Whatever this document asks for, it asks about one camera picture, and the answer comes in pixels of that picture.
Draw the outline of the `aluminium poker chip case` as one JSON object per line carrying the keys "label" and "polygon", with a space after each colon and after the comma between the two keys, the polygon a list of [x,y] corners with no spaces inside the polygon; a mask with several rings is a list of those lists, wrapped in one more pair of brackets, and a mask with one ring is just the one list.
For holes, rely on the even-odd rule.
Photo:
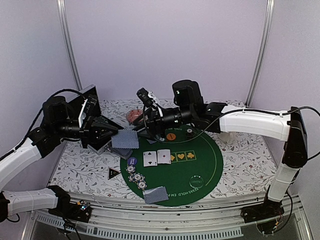
{"label": "aluminium poker chip case", "polygon": [[68,123],[63,132],[68,139],[79,139],[82,147],[100,155],[107,149],[111,137],[123,127],[102,114],[95,85],[83,89],[84,97],[76,95],[67,103],[74,120]]}

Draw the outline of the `red black 100 chip stack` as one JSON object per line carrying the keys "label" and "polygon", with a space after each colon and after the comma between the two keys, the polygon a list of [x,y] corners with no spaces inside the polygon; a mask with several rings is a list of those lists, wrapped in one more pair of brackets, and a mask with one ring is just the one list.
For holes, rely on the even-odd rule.
{"label": "red black 100 chip stack", "polygon": [[187,139],[193,138],[195,136],[194,130],[192,128],[188,128],[186,130],[185,136],[186,136]]}

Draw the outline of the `blue playing card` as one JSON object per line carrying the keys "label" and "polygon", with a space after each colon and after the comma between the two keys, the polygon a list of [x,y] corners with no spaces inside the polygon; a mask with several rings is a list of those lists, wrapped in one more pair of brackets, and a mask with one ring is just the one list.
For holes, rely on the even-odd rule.
{"label": "blue playing card", "polygon": [[147,139],[147,141],[148,141],[150,144],[154,144],[154,143],[157,142],[156,140],[152,140],[152,139]]}
{"label": "blue playing card", "polygon": [[138,149],[140,147],[138,133],[131,129],[121,129],[111,137],[111,145],[116,149]]}
{"label": "blue playing card", "polygon": [[155,204],[169,199],[165,186],[143,190],[142,194],[146,204]]}

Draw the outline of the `orange big blind button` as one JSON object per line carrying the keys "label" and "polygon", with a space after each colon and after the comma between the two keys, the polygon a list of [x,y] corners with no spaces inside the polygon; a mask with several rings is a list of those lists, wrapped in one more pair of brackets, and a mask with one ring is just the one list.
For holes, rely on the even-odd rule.
{"label": "orange big blind button", "polygon": [[172,132],[170,132],[170,133],[168,133],[168,134],[166,135],[166,139],[167,139],[168,141],[174,141],[176,138],[177,138],[177,136],[176,136],[174,133],[172,133]]}

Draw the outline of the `purple small blind button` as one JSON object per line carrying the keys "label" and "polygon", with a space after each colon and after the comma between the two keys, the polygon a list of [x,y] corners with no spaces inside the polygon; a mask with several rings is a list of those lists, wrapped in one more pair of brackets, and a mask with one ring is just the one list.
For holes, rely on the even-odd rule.
{"label": "purple small blind button", "polygon": [[127,159],[127,165],[128,166],[135,166],[137,164],[138,160],[135,157],[130,157]]}

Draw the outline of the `white blue poker chip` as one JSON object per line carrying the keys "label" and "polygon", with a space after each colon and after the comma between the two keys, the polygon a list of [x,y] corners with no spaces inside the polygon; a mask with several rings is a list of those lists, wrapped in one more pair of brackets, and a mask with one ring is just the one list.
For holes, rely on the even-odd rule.
{"label": "white blue poker chip", "polygon": [[143,182],[145,179],[145,176],[141,173],[133,173],[128,176],[128,180],[132,183]]}
{"label": "white blue poker chip", "polygon": [[139,189],[139,190],[145,190],[146,188],[147,188],[147,183],[145,182],[145,181],[139,181],[138,183],[137,183],[137,188]]}
{"label": "white blue poker chip", "polygon": [[136,168],[134,165],[128,165],[126,168],[125,168],[126,172],[130,175],[134,174],[136,172]]}

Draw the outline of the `clear acrylic dealer button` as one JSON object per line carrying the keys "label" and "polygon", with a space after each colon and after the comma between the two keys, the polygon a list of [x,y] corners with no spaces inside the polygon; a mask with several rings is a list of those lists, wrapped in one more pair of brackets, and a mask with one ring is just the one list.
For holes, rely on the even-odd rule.
{"label": "clear acrylic dealer button", "polygon": [[204,179],[200,175],[193,175],[189,179],[189,185],[194,189],[200,189],[204,186]]}

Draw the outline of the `blue playing card deck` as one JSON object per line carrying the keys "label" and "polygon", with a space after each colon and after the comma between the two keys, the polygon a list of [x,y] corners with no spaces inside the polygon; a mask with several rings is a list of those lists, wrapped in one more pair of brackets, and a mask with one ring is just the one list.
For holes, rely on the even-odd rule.
{"label": "blue playing card deck", "polygon": [[110,151],[122,158],[128,158],[133,153],[133,150],[129,148],[111,148]]}

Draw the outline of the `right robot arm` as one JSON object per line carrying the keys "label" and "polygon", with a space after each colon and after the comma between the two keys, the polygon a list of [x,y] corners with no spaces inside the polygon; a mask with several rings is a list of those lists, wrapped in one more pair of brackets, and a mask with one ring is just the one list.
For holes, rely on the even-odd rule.
{"label": "right robot arm", "polygon": [[190,140],[204,132],[230,137],[243,133],[283,143],[283,155],[274,179],[265,190],[263,202],[241,209],[243,217],[269,218],[284,213],[282,201],[300,169],[308,162],[307,131],[301,110],[268,111],[238,107],[225,102],[205,103],[199,84],[190,79],[172,84],[175,108],[162,107],[152,91],[137,92],[144,110],[142,121],[148,134],[158,140],[169,128],[191,124],[197,130]]}

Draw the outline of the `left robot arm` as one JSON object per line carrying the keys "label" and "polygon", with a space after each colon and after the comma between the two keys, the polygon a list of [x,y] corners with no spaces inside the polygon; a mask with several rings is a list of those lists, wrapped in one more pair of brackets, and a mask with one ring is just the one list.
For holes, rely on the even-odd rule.
{"label": "left robot arm", "polygon": [[[122,129],[97,110],[97,96],[82,95],[81,98],[83,103],[79,113],[64,96],[52,96],[43,103],[41,125],[29,131],[16,147],[0,158],[1,188],[64,141],[80,141],[83,148],[102,148]],[[71,203],[70,195],[57,185],[33,191],[0,190],[1,221],[18,213],[39,209],[48,209],[56,216],[85,223],[91,215],[88,205]]]}

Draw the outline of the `right arm base controller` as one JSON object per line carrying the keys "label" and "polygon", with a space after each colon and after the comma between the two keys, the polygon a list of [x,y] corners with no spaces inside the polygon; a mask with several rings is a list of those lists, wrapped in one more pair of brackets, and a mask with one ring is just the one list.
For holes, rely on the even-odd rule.
{"label": "right arm base controller", "polygon": [[240,216],[245,223],[257,223],[256,227],[260,233],[271,235],[276,231],[284,213],[281,203],[276,205],[261,203],[243,207]]}

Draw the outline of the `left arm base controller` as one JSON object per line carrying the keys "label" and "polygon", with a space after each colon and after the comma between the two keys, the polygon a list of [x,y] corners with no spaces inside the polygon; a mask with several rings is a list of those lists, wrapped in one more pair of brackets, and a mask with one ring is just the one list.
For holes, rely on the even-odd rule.
{"label": "left arm base controller", "polygon": [[91,203],[80,200],[76,203],[58,203],[55,208],[49,209],[48,213],[68,220],[88,223],[92,214]]}

